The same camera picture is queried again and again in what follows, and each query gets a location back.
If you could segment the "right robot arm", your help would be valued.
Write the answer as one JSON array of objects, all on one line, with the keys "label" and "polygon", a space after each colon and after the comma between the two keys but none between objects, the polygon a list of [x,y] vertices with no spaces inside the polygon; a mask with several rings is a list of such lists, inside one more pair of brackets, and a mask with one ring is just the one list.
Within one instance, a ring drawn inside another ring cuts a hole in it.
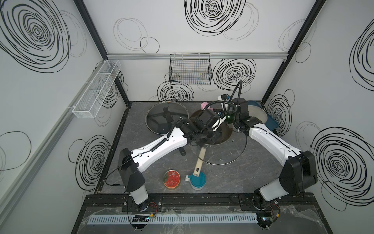
[{"label": "right robot arm", "polygon": [[237,132],[245,133],[269,151],[282,166],[277,179],[255,190],[253,205],[264,210],[270,202],[286,195],[299,195],[318,181],[315,156],[309,151],[301,151],[285,142],[266,125],[270,116],[259,105],[249,105],[243,98],[231,100],[228,95],[221,95],[222,107],[229,111],[232,106],[237,111],[227,117]]}]

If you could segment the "glass pot lid black knob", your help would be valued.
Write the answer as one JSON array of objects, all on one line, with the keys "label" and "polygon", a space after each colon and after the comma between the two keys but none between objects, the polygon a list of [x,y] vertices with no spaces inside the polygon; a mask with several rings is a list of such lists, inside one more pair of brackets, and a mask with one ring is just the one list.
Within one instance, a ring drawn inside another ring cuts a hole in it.
[{"label": "glass pot lid black knob", "polygon": [[[232,130],[230,139],[220,145],[208,146],[203,160],[204,163],[213,166],[229,165],[243,155],[248,144],[247,136],[233,130],[230,124],[228,124],[228,127]],[[194,142],[190,145],[190,148],[197,157],[201,147]]]}]

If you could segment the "pink cloth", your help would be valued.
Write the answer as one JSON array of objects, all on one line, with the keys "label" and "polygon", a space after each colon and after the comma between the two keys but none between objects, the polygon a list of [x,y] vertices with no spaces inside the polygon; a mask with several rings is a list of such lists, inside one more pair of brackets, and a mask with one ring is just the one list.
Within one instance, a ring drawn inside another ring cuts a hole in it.
[{"label": "pink cloth", "polygon": [[204,110],[207,105],[208,105],[208,102],[201,103],[201,109]]}]

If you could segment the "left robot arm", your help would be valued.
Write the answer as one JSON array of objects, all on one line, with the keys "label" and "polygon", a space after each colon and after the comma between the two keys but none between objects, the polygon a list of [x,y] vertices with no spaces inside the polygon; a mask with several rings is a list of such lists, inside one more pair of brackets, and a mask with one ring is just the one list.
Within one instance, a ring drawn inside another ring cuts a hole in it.
[{"label": "left robot arm", "polygon": [[224,115],[204,109],[193,118],[175,120],[170,130],[153,142],[132,151],[128,148],[120,151],[117,170],[138,211],[146,210],[149,204],[142,173],[165,155],[191,142],[201,146],[216,142],[222,135],[220,126],[225,120]]}]

